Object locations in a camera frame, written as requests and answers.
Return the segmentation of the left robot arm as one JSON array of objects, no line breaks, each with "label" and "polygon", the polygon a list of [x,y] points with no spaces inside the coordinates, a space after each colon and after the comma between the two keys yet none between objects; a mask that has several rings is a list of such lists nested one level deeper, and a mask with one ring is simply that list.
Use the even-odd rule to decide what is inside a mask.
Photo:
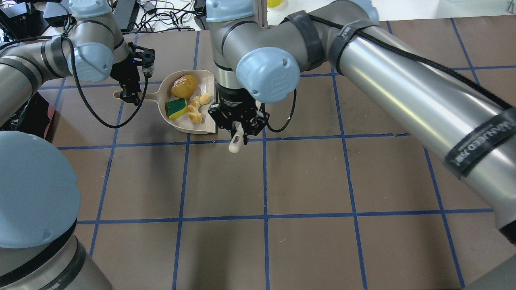
[{"label": "left robot arm", "polygon": [[[1,47],[1,123],[46,81],[111,77],[141,106],[137,66],[152,75],[154,51],[127,43],[106,0],[70,0],[76,26],[45,41]],[[2,290],[112,290],[75,236],[81,193],[66,157],[39,136],[1,132]]]}]

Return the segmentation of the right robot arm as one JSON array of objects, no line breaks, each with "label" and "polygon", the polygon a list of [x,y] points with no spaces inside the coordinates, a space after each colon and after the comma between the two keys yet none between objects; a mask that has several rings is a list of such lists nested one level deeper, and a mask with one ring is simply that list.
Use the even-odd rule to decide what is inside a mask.
[{"label": "right robot arm", "polygon": [[474,190],[515,244],[515,107],[415,55],[379,26],[369,0],[336,0],[270,29],[255,0],[205,7],[219,93],[208,112],[231,133],[231,152],[267,125],[266,103],[285,99],[302,72],[328,61]]}]

